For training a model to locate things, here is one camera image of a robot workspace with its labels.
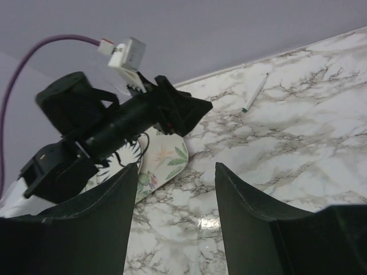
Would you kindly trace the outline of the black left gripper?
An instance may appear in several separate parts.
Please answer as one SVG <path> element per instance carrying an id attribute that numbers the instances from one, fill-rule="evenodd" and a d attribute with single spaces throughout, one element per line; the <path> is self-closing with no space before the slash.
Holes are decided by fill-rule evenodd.
<path id="1" fill-rule="evenodd" d="M 189 92 L 177 90 L 162 75 L 155 78 L 154 103 L 158 117 L 156 129 L 165 135 L 186 136 L 200 120 L 213 108 L 210 101 L 191 97 Z"/>

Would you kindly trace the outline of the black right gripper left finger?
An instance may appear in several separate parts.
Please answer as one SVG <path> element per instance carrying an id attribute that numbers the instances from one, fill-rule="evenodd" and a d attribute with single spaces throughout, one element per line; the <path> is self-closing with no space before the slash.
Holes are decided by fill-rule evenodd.
<path id="1" fill-rule="evenodd" d="M 1 274 L 123 274 L 138 170 L 37 215 L 1 218 Z"/>

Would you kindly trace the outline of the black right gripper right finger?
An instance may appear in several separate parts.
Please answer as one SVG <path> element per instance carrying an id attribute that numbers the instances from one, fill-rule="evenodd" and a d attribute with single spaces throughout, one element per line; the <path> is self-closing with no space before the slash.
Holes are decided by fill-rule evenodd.
<path id="1" fill-rule="evenodd" d="M 229 274 L 365 274 L 366 206 L 312 213 L 283 203 L 216 164 Z"/>

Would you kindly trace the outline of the white pen with dark tip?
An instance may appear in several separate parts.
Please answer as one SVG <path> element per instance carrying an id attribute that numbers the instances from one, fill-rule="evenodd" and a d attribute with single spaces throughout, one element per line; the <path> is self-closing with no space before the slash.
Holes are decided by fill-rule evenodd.
<path id="1" fill-rule="evenodd" d="M 268 76 L 269 76 L 269 73 L 267 72 L 265 74 L 264 78 L 262 79 L 262 81 L 260 82 L 260 84 L 258 85 L 258 87 L 252 92 L 252 94 L 249 97 L 249 99 L 247 100 L 245 106 L 242 108 L 243 113 L 247 113 L 249 111 L 249 109 L 252 106 L 253 102 L 256 100 L 258 94 L 263 89 L 264 85 L 266 84 Z"/>

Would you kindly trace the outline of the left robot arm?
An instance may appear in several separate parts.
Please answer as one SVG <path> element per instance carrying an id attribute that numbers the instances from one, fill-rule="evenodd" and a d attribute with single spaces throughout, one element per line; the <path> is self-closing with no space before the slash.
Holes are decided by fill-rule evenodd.
<path id="1" fill-rule="evenodd" d="M 1 199 L 1 216 L 36 215 L 79 195 L 98 167 L 153 127 L 165 135 L 186 136 L 212 109 L 210 101 L 175 89 L 165 76 L 127 88 L 131 98 L 94 88 L 83 72 L 68 74 L 38 93 L 36 103 L 61 134 L 21 169 Z"/>

